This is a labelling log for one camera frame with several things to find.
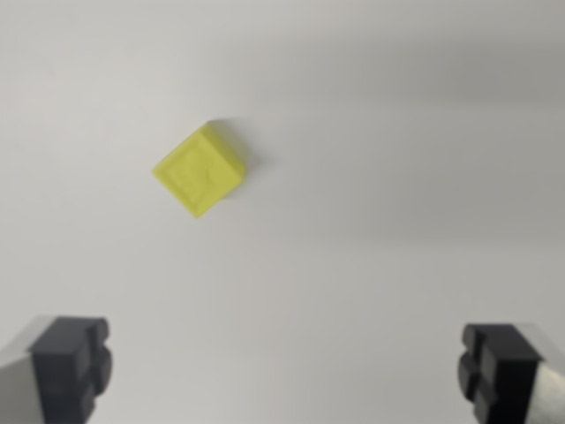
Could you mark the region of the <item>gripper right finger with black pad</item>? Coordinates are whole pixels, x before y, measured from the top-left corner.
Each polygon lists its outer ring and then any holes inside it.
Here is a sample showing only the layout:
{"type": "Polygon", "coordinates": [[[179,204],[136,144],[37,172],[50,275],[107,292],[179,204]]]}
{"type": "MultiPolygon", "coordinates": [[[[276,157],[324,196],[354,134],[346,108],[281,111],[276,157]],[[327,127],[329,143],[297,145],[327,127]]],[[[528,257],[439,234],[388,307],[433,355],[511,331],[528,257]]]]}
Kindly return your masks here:
{"type": "Polygon", "coordinates": [[[564,350],[537,326],[469,323],[457,378],[482,424],[564,422],[564,350]]]}

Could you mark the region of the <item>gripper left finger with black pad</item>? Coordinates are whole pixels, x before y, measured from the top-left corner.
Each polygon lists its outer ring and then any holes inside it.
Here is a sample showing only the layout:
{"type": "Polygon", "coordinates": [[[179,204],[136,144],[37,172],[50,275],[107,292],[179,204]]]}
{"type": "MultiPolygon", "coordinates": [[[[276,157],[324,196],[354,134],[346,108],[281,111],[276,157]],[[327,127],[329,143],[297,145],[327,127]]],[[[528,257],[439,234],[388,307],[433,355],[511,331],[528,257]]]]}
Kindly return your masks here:
{"type": "Polygon", "coordinates": [[[2,423],[86,423],[113,358],[103,317],[40,315],[1,347],[2,423]]]}

